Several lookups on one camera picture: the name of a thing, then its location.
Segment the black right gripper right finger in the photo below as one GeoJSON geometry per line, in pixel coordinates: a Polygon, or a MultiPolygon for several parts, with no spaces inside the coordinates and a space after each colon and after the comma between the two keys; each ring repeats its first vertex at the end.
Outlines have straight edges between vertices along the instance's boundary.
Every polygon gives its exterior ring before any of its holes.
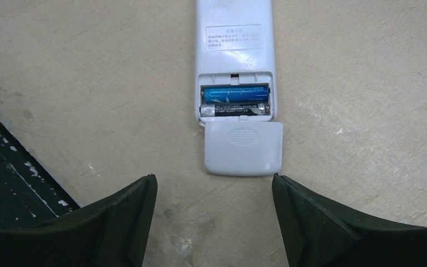
{"type": "Polygon", "coordinates": [[[290,266],[427,266],[427,227],[355,210],[275,174],[272,195],[290,266]]]}

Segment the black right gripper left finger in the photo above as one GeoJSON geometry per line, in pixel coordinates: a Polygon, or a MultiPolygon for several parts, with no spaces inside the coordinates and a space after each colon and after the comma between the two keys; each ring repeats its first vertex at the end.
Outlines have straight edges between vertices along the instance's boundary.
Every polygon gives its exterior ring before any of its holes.
{"type": "Polygon", "coordinates": [[[157,189],[150,174],[69,214],[0,230],[0,266],[142,266],[157,189]]]}

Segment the white battery cover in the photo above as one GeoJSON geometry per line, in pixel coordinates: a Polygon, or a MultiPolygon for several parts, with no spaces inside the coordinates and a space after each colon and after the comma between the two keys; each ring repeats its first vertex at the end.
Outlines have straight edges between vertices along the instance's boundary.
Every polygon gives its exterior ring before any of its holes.
{"type": "Polygon", "coordinates": [[[280,122],[208,122],[205,168],[227,176],[265,176],[282,169],[283,124],[280,122]]]}

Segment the black AAA battery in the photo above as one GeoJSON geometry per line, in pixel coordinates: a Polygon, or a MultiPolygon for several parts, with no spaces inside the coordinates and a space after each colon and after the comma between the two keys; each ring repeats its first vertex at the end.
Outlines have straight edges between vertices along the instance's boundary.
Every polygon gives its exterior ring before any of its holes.
{"type": "Polygon", "coordinates": [[[264,103],[238,105],[201,105],[201,117],[267,116],[270,105],[264,103]]]}

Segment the blue AAA battery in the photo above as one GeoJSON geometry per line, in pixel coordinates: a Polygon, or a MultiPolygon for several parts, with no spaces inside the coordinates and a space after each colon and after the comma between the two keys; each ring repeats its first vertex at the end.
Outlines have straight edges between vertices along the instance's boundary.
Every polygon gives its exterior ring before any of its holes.
{"type": "Polygon", "coordinates": [[[262,103],[269,101],[267,86],[206,87],[201,90],[205,104],[215,103],[262,103]]]}

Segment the white remote control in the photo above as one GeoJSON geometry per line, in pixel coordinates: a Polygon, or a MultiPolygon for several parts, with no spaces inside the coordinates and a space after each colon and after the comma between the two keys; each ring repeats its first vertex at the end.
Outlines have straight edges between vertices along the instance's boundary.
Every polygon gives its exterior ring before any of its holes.
{"type": "Polygon", "coordinates": [[[255,121],[273,121],[278,114],[274,16],[272,1],[196,1],[194,112],[204,126],[237,117],[202,117],[205,87],[268,85],[271,113],[255,121]]]}

